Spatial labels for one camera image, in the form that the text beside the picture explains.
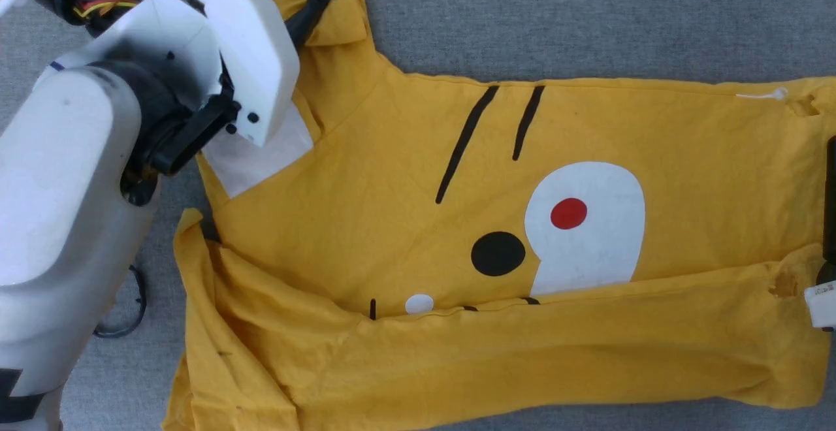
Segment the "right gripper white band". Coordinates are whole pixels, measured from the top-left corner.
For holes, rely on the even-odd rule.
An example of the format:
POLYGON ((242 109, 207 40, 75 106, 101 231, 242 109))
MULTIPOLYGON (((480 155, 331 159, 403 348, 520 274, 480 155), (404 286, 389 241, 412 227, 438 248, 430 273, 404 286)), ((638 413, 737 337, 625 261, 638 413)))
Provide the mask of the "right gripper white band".
MULTIPOLYGON (((825 161, 824 188, 824 260, 835 263, 835 136, 828 139, 825 161)), ((833 332, 836 322, 835 280, 804 291, 812 326, 833 332)))

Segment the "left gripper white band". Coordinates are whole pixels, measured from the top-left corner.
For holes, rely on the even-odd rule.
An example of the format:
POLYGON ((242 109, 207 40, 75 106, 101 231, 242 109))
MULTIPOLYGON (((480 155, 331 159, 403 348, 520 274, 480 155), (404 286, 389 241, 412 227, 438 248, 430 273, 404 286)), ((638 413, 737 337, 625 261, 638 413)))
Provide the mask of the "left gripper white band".
POLYGON ((274 0, 191 1, 202 8, 233 99, 241 106, 238 132, 264 146, 289 110, 300 71, 296 50, 304 47, 331 0, 306 0, 285 23, 274 0))

